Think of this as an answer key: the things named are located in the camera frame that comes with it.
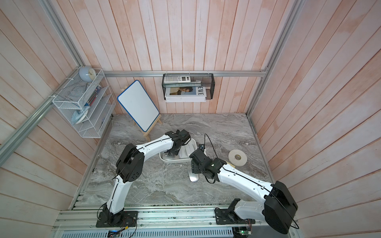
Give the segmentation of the silver mouse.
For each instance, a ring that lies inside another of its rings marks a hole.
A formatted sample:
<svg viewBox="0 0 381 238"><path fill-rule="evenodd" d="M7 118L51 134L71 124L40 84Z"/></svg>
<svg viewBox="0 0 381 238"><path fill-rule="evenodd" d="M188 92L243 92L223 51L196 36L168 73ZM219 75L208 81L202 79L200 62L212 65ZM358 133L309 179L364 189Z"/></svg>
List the silver mouse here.
<svg viewBox="0 0 381 238"><path fill-rule="evenodd" d="M199 175L189 171L189 178L191 182L197 182L199 180Z"/></svg>

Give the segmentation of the white plastic storage box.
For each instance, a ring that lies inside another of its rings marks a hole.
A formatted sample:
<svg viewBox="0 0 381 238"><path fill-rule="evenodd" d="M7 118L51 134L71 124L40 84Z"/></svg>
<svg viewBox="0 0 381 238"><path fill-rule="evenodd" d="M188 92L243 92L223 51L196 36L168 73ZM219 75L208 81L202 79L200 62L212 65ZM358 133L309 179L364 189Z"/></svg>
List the white plastic storage box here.
<svg viewBox="0 0 381 238"><path fill-rule="evenodd" d="M159 158L165 163L165 164L173 164L173 163L187 163L191 161L191 158L189 157L195 150L197 150L197 144L194 139L191 139L190 142L182 146L180 148L180 151L178 155L169 155L168 152L160 152Z"/></svg>

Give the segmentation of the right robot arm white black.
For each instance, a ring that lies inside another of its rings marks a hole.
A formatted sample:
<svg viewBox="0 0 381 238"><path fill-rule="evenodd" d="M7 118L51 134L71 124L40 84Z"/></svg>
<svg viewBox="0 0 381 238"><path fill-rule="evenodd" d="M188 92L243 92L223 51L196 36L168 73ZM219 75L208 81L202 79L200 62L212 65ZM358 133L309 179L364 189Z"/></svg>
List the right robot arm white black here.
<svg viewBox="0 0 381 238"><path fill-rule="evenodd" d="M218 225L265 221L281 234L289 232L298 206L287 186L280 181L269 183L253 178L219 158L210 159L201 149L190 155L194 174L237 188L254 199L253 202L234 199L227 209L215 208Z"/></svg>

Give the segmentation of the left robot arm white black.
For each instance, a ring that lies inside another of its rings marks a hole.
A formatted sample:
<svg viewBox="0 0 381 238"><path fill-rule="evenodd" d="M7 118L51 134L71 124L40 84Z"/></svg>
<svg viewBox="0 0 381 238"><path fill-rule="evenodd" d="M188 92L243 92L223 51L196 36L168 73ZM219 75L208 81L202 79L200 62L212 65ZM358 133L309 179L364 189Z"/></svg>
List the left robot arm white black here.
<svg viewBox="0 0 381 238"><path fill-rule="evenodd" d="M186 130L169 131L160 138L142 145L128 144L116 163L116 182L110 199L97 215L97 228L136 225L135 218L124 211L125 200L133 181L137 180L146 160L161 152L178 155L191 139Z"/></svg>

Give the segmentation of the white tape roll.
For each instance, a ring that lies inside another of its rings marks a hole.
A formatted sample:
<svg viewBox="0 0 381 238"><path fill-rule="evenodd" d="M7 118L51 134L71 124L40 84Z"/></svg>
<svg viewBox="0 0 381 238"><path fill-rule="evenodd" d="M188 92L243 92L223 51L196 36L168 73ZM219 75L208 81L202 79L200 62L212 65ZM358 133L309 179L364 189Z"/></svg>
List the white tape roll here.
<svg viewBox="0 0 381 238"><path fill-rule="evenodd" d="M236 167L242 167L248 161L246 154L242 150L238 149L231 150L228 154L228 159L230 163Z"/></svg>

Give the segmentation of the white magazine book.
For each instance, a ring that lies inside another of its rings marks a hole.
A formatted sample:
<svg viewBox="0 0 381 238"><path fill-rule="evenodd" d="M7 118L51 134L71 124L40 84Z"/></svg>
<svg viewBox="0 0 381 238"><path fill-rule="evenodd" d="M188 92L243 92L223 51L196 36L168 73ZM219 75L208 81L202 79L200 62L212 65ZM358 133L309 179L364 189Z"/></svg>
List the white magazine book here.
<svg viewBox="0 0 381 238"><path fill-rule="evenodd" d="M167 88L165 100L167 102L206 102L205 87L173 87Z"/></svg>

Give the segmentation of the grey book under calculator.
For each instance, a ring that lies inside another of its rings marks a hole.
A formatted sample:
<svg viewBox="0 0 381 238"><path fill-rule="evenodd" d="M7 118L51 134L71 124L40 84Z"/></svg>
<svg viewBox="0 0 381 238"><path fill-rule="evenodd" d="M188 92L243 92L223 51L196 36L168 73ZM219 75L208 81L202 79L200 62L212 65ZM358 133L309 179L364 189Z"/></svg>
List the grey book under calculator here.
<svg viewBox="0 0 381 238"><path fill-rule="evenodd" d="M175 88L175 87L201 87L202 83L197 81L190 82L175 82L175 83L164 83L162 85L164 88Z"/></svg>

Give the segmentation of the white calculator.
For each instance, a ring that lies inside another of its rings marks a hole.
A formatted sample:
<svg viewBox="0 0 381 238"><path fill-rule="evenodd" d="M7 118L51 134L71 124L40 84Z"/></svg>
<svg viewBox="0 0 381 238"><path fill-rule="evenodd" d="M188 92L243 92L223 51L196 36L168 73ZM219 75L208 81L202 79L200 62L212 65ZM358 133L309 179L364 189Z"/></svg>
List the white calculator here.
<svg viewBox="0 0 381 238"><path fill-rule="evenodd" d="M191 78L186 75L167 75L164 76L164 84L190 83Z"/></svg>

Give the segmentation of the light blue iron object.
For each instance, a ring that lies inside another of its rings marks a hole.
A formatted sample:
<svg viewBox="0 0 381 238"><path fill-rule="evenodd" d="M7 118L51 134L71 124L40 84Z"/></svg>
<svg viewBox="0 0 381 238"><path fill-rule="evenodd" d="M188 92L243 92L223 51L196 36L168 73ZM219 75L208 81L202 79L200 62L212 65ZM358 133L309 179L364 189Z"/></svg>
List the light blue iron object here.
<svg viewBox="0 0 381 238"><path fill-rule="evenodd" d="M90 109L90 106L88 104L85 104L85 106L82 109L75 110L72 117L71 117L71 124L77 125L81 123L88 114L88 111Z"/></svg>

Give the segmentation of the black mesh wall basket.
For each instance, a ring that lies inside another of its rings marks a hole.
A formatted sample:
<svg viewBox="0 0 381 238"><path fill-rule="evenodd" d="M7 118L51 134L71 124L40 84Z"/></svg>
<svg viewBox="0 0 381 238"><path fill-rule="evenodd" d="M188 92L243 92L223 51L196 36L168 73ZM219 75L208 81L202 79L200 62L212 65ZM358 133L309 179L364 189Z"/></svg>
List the black mesh wall basket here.
<svg viewBox="0 0 381 238"><path fill-rule="evenodd" d="M165 73L162 77L164 99L168 103L206 102L213 99L212 73Z"/></svg>

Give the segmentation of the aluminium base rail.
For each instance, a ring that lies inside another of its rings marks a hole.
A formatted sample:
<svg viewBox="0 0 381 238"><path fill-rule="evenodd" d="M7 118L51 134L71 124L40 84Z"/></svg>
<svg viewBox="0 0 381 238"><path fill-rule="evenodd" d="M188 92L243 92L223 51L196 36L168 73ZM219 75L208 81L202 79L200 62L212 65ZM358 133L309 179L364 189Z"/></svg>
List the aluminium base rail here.
<svg viewBox="0 0 381 238"><path fill-rule="evenodd" d="M214 206L127 206L125 211L137 211L139 229L217 227ZM61 211L53 231L96 230L97 206L76 206Z"/></svg>

